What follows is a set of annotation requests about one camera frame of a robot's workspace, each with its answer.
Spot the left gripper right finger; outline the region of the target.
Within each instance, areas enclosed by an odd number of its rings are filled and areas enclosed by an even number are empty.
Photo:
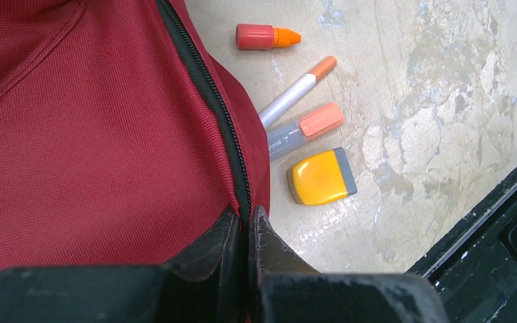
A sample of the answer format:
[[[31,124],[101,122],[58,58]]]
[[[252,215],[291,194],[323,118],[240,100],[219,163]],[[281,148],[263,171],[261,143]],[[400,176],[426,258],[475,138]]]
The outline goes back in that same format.
[[[429,281],[414,274],[321,273],[257,206],[249,230],[252,322],[447,322]]]

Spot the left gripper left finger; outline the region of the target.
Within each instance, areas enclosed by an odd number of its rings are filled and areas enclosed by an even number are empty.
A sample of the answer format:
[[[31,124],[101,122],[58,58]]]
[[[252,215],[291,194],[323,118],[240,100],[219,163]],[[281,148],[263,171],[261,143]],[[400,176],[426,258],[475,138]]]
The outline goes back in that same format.
[[[0,272],[0,322],[239,322],[240,220],[230,210],[161,264]]]

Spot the grey orange highlighter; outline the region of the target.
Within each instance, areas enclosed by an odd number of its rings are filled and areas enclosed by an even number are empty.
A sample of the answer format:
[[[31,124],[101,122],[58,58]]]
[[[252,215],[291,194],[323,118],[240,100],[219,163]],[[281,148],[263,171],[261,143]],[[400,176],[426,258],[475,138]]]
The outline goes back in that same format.
[[[344,120],[340,107],[330,103],[299,119],[268,130],[270,162],[338,129]]]

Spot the red student backpack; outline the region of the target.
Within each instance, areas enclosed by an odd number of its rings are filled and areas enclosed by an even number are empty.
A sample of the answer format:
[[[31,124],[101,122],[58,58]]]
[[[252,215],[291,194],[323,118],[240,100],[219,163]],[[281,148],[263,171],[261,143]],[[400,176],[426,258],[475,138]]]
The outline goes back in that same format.
[[[269,205],[265,130],[184,1],[0,1],[0,271],[164,262]]]

